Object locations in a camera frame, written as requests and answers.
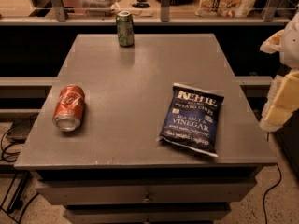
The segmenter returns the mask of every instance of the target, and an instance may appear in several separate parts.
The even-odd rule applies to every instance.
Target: desk
[[[224,95],[218,158],[156,141],[174,82]],[[62,133],[51,117],[70,83],[86,108]],[[214,35],[135,35],[130,48],[78,35],[15,167],[72,223],[192,223],[224,217],[276,161]]]

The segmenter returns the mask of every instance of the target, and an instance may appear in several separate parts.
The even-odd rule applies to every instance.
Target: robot
[[[276,75],[263,107],[260,127],[275,132],[299,109],[299,12],[260,47],[266,53],[279,52],[280,62],[291,68],[285,77]]]

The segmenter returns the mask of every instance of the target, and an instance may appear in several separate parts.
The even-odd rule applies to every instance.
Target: drawer
[[[219,220],[230,211],[223,203],[177,205],[120,205],[66,209],[64,217],[73,224],[91,223],[194,223]]]
[[[255,186],[251,179],[129,180],[38,182],[36,190],[51,204],[230,203]]]

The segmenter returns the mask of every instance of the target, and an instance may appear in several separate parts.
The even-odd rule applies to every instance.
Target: red soda can
[[[85,105],[83,89],[68,85],[60,92],[53,115],[53,123],[62,131],[73,131],[80,126]]]

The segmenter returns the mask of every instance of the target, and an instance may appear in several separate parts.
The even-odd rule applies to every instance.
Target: green can
[[[119,43],[122,47],[134,44],[133,16],[128,11],[121,11],[116,16]]]

